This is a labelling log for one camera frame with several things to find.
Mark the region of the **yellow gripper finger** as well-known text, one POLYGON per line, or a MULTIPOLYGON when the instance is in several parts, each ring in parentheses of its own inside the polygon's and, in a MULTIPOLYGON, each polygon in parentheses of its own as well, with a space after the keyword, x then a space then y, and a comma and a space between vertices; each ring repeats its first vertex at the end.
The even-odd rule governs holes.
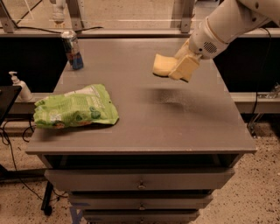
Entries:
POLYGON ((200 58, 190 55, 186 55, 181 58, 176 66, 168 74, 168 77, 178 81, 188 82, 192 78, 193 71, 196 70, 200 65, 200 58))
POLYGON ((180 49, 174 55, 175 59, 181 59, 186 55, 193 55, 193 52, 189 49, 189 39, 180 47, 180 49))

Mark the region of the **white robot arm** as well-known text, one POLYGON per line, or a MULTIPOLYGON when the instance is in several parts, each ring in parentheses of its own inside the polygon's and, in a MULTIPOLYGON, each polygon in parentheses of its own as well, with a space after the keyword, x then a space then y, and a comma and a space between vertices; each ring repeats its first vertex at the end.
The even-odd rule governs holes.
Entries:
POLYGON ((189 81, 200 60, 215 58, 237 37, 269 21, 280 25, 280 0, 224 0, 178 50, 167 76, 189 81))

